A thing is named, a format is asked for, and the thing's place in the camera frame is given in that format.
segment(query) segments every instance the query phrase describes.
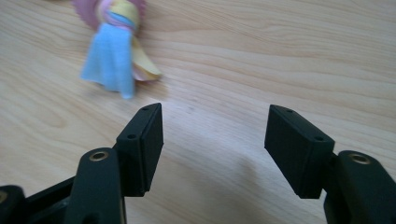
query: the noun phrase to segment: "table surface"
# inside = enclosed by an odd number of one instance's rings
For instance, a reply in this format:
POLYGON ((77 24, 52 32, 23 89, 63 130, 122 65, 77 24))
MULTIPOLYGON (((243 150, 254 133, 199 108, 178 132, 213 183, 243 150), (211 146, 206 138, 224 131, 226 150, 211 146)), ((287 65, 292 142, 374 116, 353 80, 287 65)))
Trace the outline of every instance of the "table surface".
POLYGON ((148 0, 138 36, 163 72, 136 96, 81 80, 94 31, 67 0, 0 0, 0 185, 27 196, 163 104, 163 152, 130 223, 325 223, 264 148, 269 105, 299 112, 396 179, 392 0, 148 0))

